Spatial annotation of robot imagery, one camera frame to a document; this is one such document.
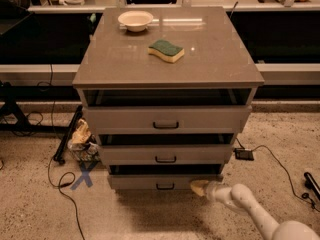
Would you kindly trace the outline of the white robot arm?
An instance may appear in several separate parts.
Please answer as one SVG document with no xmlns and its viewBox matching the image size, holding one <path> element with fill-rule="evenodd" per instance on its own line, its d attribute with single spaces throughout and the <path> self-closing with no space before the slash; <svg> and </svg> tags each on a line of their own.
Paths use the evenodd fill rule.
<svg viewBox="0 0 320 240">
<path fill-rule="evenodd" d="M 191 190 L 212 202 L 220 202 L 239 214 L 247 214 L 264 240 L 320 240 L 320 236 L 298 221 L 278 223 L 243 184 L 228 186 L 216 181 L 194 180 Z"/>
</svg>

